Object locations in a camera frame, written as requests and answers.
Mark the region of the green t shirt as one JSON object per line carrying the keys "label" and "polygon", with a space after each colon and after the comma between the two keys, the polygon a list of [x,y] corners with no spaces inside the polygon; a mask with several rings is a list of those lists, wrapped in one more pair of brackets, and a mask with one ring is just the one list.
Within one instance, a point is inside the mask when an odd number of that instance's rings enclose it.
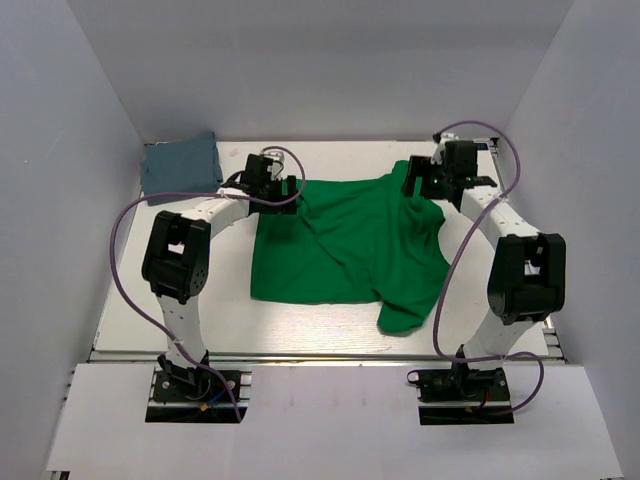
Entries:
{"label": "green t shirt", "polygon": [[382,333],[420,328],[449,264],[439,245],[442,209],[402,192],[408,167],[399,160],[375,179],[310,180],[295,214],[260,216],[251,297],[302,305],[378,302]]}

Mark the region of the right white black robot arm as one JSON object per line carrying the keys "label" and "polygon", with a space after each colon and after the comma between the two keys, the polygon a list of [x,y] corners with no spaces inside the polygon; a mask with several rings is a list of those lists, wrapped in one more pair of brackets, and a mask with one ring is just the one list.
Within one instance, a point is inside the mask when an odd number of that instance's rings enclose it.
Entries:
{"label": "right white black robot arm", "polygon": [[411,156],[402,186],[407,197],[445,200],[481,232],[494,250],[487,281],[489,309],[473,336],[453,355],[451,384],[472,399],[488,385],[485,371],[515,357],[513,347],[536,323],[560,311],[566,292],[566,242],[525,221],[507,194],[478,172],[478,149],[468,140],[443,139],[430,156]]}

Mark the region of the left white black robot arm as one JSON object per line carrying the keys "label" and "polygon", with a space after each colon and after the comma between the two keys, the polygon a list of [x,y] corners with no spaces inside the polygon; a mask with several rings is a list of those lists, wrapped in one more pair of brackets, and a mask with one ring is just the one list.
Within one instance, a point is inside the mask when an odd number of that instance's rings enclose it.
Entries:
{"label": "left white black robot arm", "polygon": [[254,214],[296,213],[297,179],[283,175],[288,153],[283,147],[271,146],[250,154],[244,169],[231,175],[211,198],[181,212],[163,210],[154,219],[142,277],[170,332],[159,364],[177,379],[177,387],[188,398],[202,398],[211,387],[198,301],[208,280],[211,241]]}

